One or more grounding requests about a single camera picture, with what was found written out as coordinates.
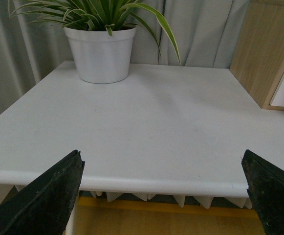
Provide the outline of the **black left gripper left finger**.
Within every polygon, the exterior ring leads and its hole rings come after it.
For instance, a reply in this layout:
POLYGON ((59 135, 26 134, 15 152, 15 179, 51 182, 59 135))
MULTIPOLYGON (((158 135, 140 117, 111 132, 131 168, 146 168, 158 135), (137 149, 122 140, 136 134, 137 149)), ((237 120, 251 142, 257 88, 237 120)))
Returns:
POLYGON ((85 162, 74 150, 0 205, 0 235, 61 235, 73 210, 85 162))

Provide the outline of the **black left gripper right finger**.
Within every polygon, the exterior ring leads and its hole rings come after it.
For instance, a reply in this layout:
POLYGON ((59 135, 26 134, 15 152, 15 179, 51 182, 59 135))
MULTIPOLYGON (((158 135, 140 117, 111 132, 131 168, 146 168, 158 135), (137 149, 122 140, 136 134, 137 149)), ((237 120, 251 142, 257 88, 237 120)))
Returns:
POLYGON ((250 150, 241 165, 247 193, 267 235, 284 235, 284 171, 250 150))

